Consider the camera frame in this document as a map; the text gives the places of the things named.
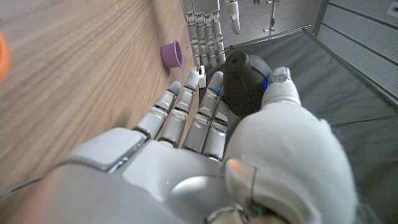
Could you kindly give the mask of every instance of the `black object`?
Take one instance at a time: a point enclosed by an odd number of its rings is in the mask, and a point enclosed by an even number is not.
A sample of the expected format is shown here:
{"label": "black object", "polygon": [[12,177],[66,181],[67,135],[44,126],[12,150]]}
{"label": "black object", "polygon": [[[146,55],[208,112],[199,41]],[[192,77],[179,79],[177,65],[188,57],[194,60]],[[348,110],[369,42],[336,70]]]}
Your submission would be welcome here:
{"label": "black object", "polygon": [[259,111],[266,78],[272,72],[266,62],[256,55],[234,52],[224,67],[225,102],[231,111],[242,118]]}

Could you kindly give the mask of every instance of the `orange object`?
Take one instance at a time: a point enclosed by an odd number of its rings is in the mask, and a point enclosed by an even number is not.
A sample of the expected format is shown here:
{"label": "orange object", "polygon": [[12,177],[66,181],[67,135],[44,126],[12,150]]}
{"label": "orange object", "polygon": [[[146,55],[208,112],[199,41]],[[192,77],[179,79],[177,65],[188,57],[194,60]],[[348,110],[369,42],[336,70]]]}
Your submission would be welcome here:
{"label": "orange object", "polygon": [[6,78],[10,69],[10,50],[6,38],[0,32],[0,83]]}

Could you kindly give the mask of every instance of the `robotic finger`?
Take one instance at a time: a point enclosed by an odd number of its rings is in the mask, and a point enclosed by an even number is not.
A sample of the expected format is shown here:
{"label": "robotic finger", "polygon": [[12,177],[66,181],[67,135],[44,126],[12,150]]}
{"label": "robotic finger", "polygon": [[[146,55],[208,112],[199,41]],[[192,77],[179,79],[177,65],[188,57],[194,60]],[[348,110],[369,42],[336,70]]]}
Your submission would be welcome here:
{"label": "robotic finger", "polygon": [[159,135],[160,142],[174,148],[177,148],[180,144],[198,82],[199,73],[197,71],[190,72],[187,82],[178,97],[177,104],[171,111],[170,118],[167,120],[166,125]]}
{"label": "robotic finger", "polygon": [[228,105],[223,101],[223,97],[221,97],[206,137],[205,147],[202,152],[204,156],[218,161],[223,160],[228,111]]}
{"label": "robotic finger", "polygon": [[229,16],[231,16],[231,27],[235,34],[239,34],[241,28],[239,26],[239,9],[237,0],[226,0],[225,1]]}
{"label": "robotic finger", "polygon": [[193,4],[191,0],[183,1],[184,9],[185,9],[185,20],[188,24],[188,33],[192,46],[193,53],[193,61],[196,66],[200,66],[200,58],[199,58],[199,49],[198,49],[198,36],[196,30],[196,15],[193,9]]}
{"label": "robotic finger", "polygon": [[216,46],[218,49],[218,56],[220,57],[220,62],[222,64],[225,63],[225,51],[224,51],[224,43],[223,43],[223,37],[221,35],[221,26],[220,22],[218,21],[218,17],[213,18],[214,23],[213,23],[213,32],[216,38]]}
{"label": "robotic finger", "polygon": [[202,64],[204,66],[207,66],[208,61],[207,61],[207,53],[206,53],[205,27],[203,26],[203,15],[201,15],[200,18],[201,18],[201,20],[199,20],[197,18],[197,21],[198,21],[197,33],[199,36],[199,54],[201,56]]}
{"label": "robotic finger", "polygon": [[133,130],[144,133],[150,139],[155,139],[180,92],[181,84],[174,81]]}
{"label": "robotic finger", "polygon": [[183,149],[201,153],[223,86],[223,77],[222,72],[216,72],[211,78],[206,94],[182,145]]}

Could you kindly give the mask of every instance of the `purple cup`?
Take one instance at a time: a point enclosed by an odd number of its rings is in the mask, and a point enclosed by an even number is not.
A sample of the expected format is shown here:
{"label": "purple cup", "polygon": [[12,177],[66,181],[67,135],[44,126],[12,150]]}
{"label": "purple cup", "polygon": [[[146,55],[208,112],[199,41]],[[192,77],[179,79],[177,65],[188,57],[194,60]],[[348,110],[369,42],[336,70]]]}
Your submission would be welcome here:
{"label": "purple cup", "polygon": [[167,44],[160,48],[163,64],[167,68],[182,68],[182,53],[180,44],[175,40],[171,44]]}

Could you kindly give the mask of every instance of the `metal rod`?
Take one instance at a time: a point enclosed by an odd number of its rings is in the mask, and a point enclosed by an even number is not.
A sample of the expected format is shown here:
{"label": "metal rod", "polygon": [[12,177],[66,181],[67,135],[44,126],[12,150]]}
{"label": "metal rod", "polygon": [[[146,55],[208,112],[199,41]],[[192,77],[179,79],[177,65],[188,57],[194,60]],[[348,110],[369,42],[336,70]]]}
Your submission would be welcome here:
{"label": "metal rod", "polygon": [[269,27],[269,36],[272,35],[272,31],[274,31],[274,24],[275,24],[275,5],[276,5],[276,0],[272,0],[272,12],[271,12],[271,21],[270,21],[270,27]]}
{"label": "metal rod", "polygon": [[261,38],[256,39],[256,40],[250,40],[250,41],[244,42],[242,44],[230,45],[229,47],[226,47],[224,49],[225,50],[231,50],[231,49],[238,48],[238,47],[244,47],[244,46],[247,46],[247,45],[260,43],[260,42],[263,42],[265,40],[269,40],[269,39],[272,39],[274,37],[278,37],[280,35],[291,34],[291,33],[297,32],[297,31],[309,29],[310,27],[311,27],[311,25],[303,26],[303,27],[300,27],[300,28],[296,28],[296,29],[285,31],[285,32],[280,32],[278,34],[270,35],[268,37],[261,37]]}

